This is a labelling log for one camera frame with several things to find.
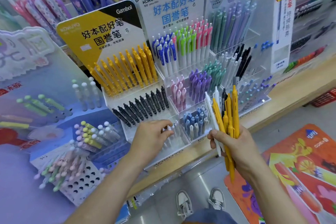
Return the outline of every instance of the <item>left hand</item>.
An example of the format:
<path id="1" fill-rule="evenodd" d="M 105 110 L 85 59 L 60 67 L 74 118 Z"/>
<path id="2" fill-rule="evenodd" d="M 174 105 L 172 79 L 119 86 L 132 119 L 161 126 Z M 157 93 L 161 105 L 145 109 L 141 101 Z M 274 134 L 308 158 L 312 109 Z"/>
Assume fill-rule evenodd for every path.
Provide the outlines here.
<path id="1" fill-rule="evenodd" d="M 172 130 L 162 132 L 163 128 L 172 125 L 170 120 L 141 122 L 128 152 L 131 159 L 145 168 L 162 150 L 166 139 L 174 134 Z"/>

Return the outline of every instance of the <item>forearm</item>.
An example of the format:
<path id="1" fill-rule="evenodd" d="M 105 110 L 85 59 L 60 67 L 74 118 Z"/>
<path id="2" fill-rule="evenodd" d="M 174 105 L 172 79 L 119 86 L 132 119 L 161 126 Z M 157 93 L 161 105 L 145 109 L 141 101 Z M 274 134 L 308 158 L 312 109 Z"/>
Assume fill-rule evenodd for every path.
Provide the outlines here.
<path id="1" fill-rule="evenodd" d="M 248 182 L 254 189 L 265 222 L 269 224 L 306 224 L 306 219 L 283 190 L 280 181 L 267 164 L 263 162 L 256 166 L 258 168 L 253 171 Z"/>
<path id="2" fill-rule="evenodd" d="M 65 224 L 113 224 L 126 196 L 142 171 L 127 154 L 117 167 L 76 209 Z"/>

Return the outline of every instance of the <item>right hand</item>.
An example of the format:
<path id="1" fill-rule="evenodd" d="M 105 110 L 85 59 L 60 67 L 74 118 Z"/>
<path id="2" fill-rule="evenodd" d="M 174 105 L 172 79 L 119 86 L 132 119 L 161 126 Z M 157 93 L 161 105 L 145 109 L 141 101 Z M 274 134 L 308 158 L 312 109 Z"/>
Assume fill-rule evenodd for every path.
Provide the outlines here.
<path id="1" fill-rule="evenodd" d="M 229 147 L 237 171 L 247 181 L 253 177 L 259 168 L 266 165 L 250 132 L 241 125 L 238 139 L 215 129 L 209 132 L 208 139 L 210 139 L 212 149 L 216 148 L 214 139 Z"/>

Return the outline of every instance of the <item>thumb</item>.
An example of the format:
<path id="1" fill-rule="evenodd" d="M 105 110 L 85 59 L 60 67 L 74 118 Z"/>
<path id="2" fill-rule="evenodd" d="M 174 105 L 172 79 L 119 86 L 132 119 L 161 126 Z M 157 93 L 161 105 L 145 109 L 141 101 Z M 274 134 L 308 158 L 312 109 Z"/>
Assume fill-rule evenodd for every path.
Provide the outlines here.
<path id="1" fill-rule="evenodd" d="M 161 141 L 166 141 L 166 139 L 168 138 L 168 137 L 170 137 L 171 135 L 173 135 L 174 134 L 174 131 L 172 131 L 172 130 L 165 130 L 165 131 L 163 131 L 162 133 L 161 133 L 161 135 L 159 136 L 159 138 L 160 138 L 160 140 Z"/>
<path id="2" fill-rule="evenodd" d="M 210 134 L 213 136 L 214 139 L 223 143 L 224 145 L 228 146 L 229 148 L 231 148 L 233 146 L 234 142 L 235 142 L 235 139 L 233 139 L 229 135 L 227 135 L 227 134 L 225 134 L 221 131 L 218 131 L 216 129 L 211 130 Z"/>

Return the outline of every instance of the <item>wooden shelf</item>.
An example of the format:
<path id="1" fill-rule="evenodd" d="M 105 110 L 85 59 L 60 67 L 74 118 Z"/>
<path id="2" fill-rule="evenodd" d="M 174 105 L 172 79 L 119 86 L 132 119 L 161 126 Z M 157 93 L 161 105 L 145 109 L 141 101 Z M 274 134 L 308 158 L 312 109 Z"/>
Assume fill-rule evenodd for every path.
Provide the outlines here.
<path id="1" fill-rule="evenodd" d="M 332 57 L 314 69 L 307 69 L 281 82 L 270 93 L 272 100 L 255 112 L 243 117 L 241 124 L 251 133 L 258 131 L 294 109 L 308 103 L 336 86 L 336 57 Z M 181 154 L 163 162 L 148 176 L 131 188 L 128 198 L 165 179 L 184 166 L 209 154 L 215 156 L 208 140 L 203 140 L 184 150 Z"/>

